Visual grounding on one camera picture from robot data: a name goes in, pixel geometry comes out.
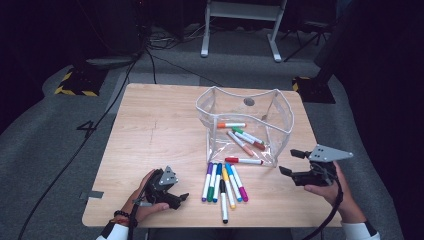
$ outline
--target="purple marker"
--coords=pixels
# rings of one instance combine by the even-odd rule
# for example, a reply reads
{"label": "purple marker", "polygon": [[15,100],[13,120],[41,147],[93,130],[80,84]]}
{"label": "purple marker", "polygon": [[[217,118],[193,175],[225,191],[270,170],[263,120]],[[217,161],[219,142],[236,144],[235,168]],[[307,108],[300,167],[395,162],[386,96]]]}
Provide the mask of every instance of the purple marker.
{"label": "purple marker", "polygon": [[213,163],[210,162],[209,165],[208,165],[208,170],[206,171],[206,180],[205,180],[205,187],[203,188],[202,202],[206,202],[206,197],[207,197],[208,188],[209,188],[209,182],[211,181],[212,168],[213,168]]}

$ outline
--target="yellow black tape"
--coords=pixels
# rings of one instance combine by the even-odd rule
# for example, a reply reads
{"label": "yellow black tape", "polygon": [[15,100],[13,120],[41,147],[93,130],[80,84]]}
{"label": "yellow black tape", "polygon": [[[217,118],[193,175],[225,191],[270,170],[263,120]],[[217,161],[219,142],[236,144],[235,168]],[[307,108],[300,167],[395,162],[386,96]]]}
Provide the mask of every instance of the yellow black tape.
{"label": "yellow black tape", "polygon": [[88,80],[82,71],[71,68],[63,77],[55,94],[99,96],[106,74],[107,71],[98,72],[94,76],[95,79]]}
{"label": "yellow black tape", "polygon": [[297,84],[297,81],[298,81],[299,79],[302,79],[302,80],[310,80],[311,78],[309,78],[309,77],[294,77],[294,78],[292,79],[292,87],[293,87],[293,91],[295,91],[295,92],[299,92],[299,85]]}

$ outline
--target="green marker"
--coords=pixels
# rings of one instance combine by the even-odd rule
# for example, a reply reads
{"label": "green marker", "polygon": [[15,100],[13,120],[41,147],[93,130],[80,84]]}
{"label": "green marker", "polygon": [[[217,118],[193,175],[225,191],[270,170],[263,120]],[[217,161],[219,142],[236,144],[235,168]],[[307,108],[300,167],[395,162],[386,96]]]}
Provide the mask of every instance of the green marker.
{"label": "green marker", "polygon": [[260,144],[265,144],[265,142],[264,142],[264,141],[262,141],[262,140],[260,140],[260,139],[258,139],[258,138],[256,138],[256,137],[254,137],[254,136],[252,136],[252,135],[250,135],[250,134],[248,134],[248,133],[244,132],[243,130],[241,130],[241,129],[240,129],[240,128],[238,128],[238,127],[233,127],[232,129],[233,129],[233,131],[234,131],[234,132],[238,132],[238,133],[240,133],[241,135],[244,135],[244,136],[246,136],[246,137],[248,137],[248,138],[252,139],[252,140],[253,140],[253,141],[255,141],[255,142],[258,142],[258,143],[260,143]]}
{"label": "green marker", "polygon": [[216,178],[216,168],[217,168],[217,164],[214,163],[213,167],[212,167],[212,176],[211,176],[211,181],[209,182],[209,189],[208,189],[208,197],[207,200],[208,202],[212,202],[213,199],[213,194],[215,192],[215,178]]}

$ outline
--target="transparent container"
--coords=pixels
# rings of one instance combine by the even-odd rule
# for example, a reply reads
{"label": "transparent container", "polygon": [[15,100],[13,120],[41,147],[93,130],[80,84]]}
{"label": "transparent container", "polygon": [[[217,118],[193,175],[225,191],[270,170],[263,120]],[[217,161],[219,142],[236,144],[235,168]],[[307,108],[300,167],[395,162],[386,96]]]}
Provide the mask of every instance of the transparent container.
{"label": "transparent container", "polygon": [[[290,138],[294,115],[281,91],[274,89],[256,95],[237,95],[211,87],[196,101],[199,119],[207,128],[207,162],[224,162],[225,158],[262,160],[263,166],[276,167],[278,156]],[[244,133],[264,142],[256,147],[239,139],[251,150],[244,150],[222,124],[245,123]]]}

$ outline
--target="marker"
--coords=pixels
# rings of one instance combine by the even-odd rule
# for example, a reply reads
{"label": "marker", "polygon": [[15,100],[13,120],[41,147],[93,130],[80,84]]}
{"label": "marker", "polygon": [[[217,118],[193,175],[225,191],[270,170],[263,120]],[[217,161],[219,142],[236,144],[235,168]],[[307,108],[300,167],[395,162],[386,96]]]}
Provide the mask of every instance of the marker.
{"label": "marker", "polygon": [[260,144],[260,143],[256,142],[255,140],[253,140],[253,139],[251,139],[251,138],[249,138],[249,137],[247,137],[247,136],[245,136],[245,135],[243,135],[243,134],[241,134],[239,132],[234,132],[234,135],[236,135],[237,137],[243,139],[244,141],[252,144],[253,146],[259,148],[262,151],[265,150],[265,145]]}
{"label": "marker", "polygon": [[221,181],[222,163],[218,163],[215,176],[215,189],[213,193],[213,202],[218,202],[219,182]]}
{"label": "marker", "polygon": [[225,182],[225,188],[227,189],[228,200],[230,201],[230,208],[236,208],[236,203],[234,202],[233,191],[231,191],[230,179],[228,178],[227,169],[222,168],[222,178]]}
{"label": "marker", "polygon": [[237,187],[237,182],[234,179],[233,170],[231,169],[231,165],[229,163],[225,164],[225,168],[227,169],[228,177],[230,177],[231,186],[233,186],[234,194],[236,195],[237,201],[243,201],[243,198],[240,195],[240,190]]}
{"label": "marker", "polygon": [[261,159],[244,159],[244,158],[228,157],[228,158],[225,158],[225,161],[230,163],[249,163],[249,164],[256,164],[256,165],[264,164],[264,161]]}
{"label": "marker", "polygon": [[209,182],[211,181],[212,168],[213,168],[213,163],[210,162],[208,164],[208,170],[206,171],[205,187],[203,188],[202,202],[206,202],[206,198],[208,196],[208,188],[209,188]]}
{"label": "marker", "polygon": [[247,153],[247,154],[249,154],[250,156],[253,156],[254,155],[254,153],[252,152],[252,150],[250,150],[250,148],[246,145],[246,144],[244,144],[238,137],[236,137],[236,135],[234,135],[234,133],[233,132],[231,132],[231,131],[228,131],[227,132],[228,133],[228,135],[230,135],[230,137],[241,147],[241,148],[243,148],[243,150]]}
{"label": "marker", "polygon": [[224,180],[219,182],[219,190],[221,191],[221,209],[222,209],[222,222],[228,223],[228,210],[227,210],[227,199],[225,197],[225,183]]}
{"label": "marker", "polygon": [[208,196],[207,196],[208,202],[212,202],[214,186],[215,186],[216,168],[217,168],[217,164],[214,163],[212,166],[211,181],[209,182],[209,189],[208,189]]}
{"label": "marker", "polygon": [[246,127],[246,123],[218,123],[218,128]]}
{"label": "marker", "polygon": [[239,187],[240,194],[241,194],[241,197],[243,198],[243,201],[245,201],[245,202],[249,201],[249,198],[247,197],[246,190],[244,189],[243,184],[241,183],[240,177],[239,177],[239,175],[236,171],[236,167],[232,164],[231,164],[231,170],[233,170],[233,175],[234,175],[234,178],[236,179],[237,186]]}
{"label": "marker", "polygon": [[244,131],[243,131],[243,130],[241,130],[240,128],[233,127],[232,129],[233,129],[233,131],[234,131],[234,132],[238,132],[238,133],[240,133],[240,134],[243,134],[243,135],[245,135],[246,137],[248,137],[248,138],[252,139],[252,140],[253,140],[253,141],[255,141],[255,142],[258,142],[258,143],[260,143],[260,144],[265,144],[265,142],[264,142],[264,141],[262,141],[262,140],[260,140],[259,138],[256,138],[256,137],[254,137],[254,136],[252,136],[252,135],[250,135],[250,134],[248,134],[248,133],[244,132]]}

